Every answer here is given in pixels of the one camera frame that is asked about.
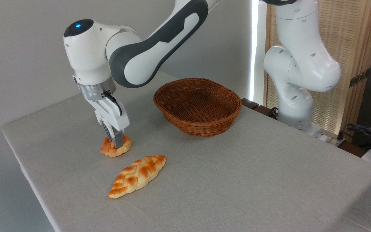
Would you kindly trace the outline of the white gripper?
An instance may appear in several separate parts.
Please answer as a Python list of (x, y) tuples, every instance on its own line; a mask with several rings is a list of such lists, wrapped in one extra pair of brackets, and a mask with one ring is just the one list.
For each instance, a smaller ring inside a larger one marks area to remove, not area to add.
[(116, 149), (122, 147), (123, 130), (129, 126), (129, 119), (121, 101), (111, 94), (106, 94), (106, 97), (100, 100), (87, 101), (94, 107), (97, 120), (104, 127), (109, 141)]

